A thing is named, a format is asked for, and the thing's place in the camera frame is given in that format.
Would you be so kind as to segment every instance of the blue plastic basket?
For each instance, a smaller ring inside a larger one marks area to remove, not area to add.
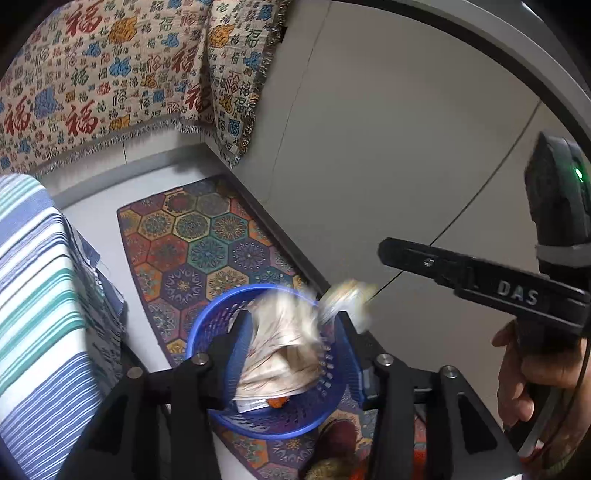
[[[228,331],[234,312],[269,289],[289,291],[316,304],[290,288],[274,284],[234,288],[216,298],[199,314],[189,334],[186,358],[207,351],[216,335]],[[290,397],[282,408],[268,407],[241,414],[231,404],[224,411],[209,410],[209,414],[236,433],[262,440],[297,437],[320,425],[336,409],[345,391],[332,323],[326,325],[320,335],[324,346],[323,358],[320,359],[322,376],[314,388]]]

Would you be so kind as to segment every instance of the metal screw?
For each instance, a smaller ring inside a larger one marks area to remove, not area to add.
[[[131,367],[129,370],[127,370],[127,376],[133,380],[141,377],[143,374],[144,371],[140,367]]]
[[[385,367],[389,367],[394,363],[394,357],[389,353],[381,353],[375,359],[377,363]]]
[[[195,365],[205,365],[207,362],[209,362],[209,355],[206,353],[196,353],[191,357],[191,361]]]
[[[457,377],[457,369],[456,367],[453,367],[451,365],[446,365],[441,369],[441,371],[443,372],[443,375],[445,375],[447,378]]]

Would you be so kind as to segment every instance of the fabric fringe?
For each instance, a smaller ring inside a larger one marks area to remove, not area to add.
[[[290,6],[292,0],[281,0],[279,3],[278,11],[273,20],[273,26],[267,37],[267,43],[262,53],[261,65],[255,75],[255,79],[252,82],[252,91],[246,106],[244,114],[244,128],[240,140],[237,144],[238,154],[230,152],[225,145],[216,135],[214,126],[206,126],[191,123],[190,121],[180,117],[179,113],[172,115],[166,115],[153,121],[143,122],[132,127],[128,127],[124,130],[119,130],[110,135],[95,141],[90,142],[86,145],[82,145],[74,150],[69,150],[61,154],[56,155],[51,160],[48,160],[44,164],[40,165],[35,172],[29,172],[36,179],[40,179],[43,175],[51,173],[52,171],[69,165],[78,161],[80,158],[86,155],[92,155],[104,150],[105,148],[112,147],[115,144],[123,143],[126,140],[139,137],[140,135],[150,134],[155,130],[161,128],[172,128],[174,127],[178,132],[183,134],[204,134],[212,138],[218,147],[219,155],[221,155],[222,161],[228,165],[229,168],[234,168],[238,165],[246,151],[248,150],[249,144],[252,138],[252,130],[256,120],[255,110],[258,104],[259,98],[261,97],[261,90],[267,80],[268,69],[275,56],[277,45],[281,39],[281,32],[285,26],[287,20],[287,9]]]

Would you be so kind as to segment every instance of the blue and white striped fabric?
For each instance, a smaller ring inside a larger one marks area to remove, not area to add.
[[[0,177],[0,437],[31,480],[55,477],[121,376],[124,303],[99,259],[39,182]]]

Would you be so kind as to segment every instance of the hexagon tile pattern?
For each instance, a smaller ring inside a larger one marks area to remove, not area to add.
[[[229,179],[212,177],[152,195],[118,210],[123,245],[148,321],[172,365],[180,364],[191,327],[217,296],[249,283],[301,290],[306,280],[256,221]],[[375,412],[361,412],[345,392],[333,419],[353,421],[357,456],[371,448]],[[318,431],[266,442],[213,423],[228,449],[259,480],[296,480]],[[415,422],[415,457],[425,453],[424,425]]]

